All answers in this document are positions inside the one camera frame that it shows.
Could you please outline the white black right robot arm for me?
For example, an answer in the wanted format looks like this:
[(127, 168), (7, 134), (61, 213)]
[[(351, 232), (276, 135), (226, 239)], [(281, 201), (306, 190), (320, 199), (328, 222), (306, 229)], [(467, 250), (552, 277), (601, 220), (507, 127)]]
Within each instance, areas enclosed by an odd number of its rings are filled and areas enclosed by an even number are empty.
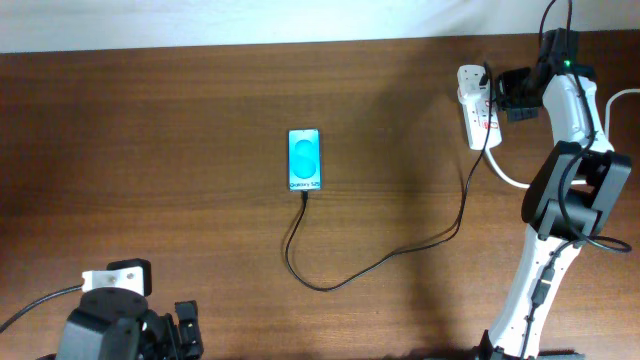
[(478, 89), (484, 102), (514, 108), (508, 91), (532, 89), (547, 110), (555, 146), (528, 185), (521, 208), (525, 244), (502, 312), (476, 350), (479, 359), (535, 359), (542, 329), (561, 281), (581, 248), (590, 244), (629, 253), (629, 244), (601, 230), (631, 172), (631, 160), (614, 151), (608, 125), (600, 122), (591, 68), (569, 61), (557, 70), (530, 77), (529, 69), (505, 73)]

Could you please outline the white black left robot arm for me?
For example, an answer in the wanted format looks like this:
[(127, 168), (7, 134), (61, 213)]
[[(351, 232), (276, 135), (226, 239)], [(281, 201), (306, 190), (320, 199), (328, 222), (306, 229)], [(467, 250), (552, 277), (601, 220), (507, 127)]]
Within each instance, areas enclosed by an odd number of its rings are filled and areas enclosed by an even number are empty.
[(159, 315), (130, 290), (85, 293), (68, 316), (54, 360), (197, 360), (204, 354), (195, 301)]

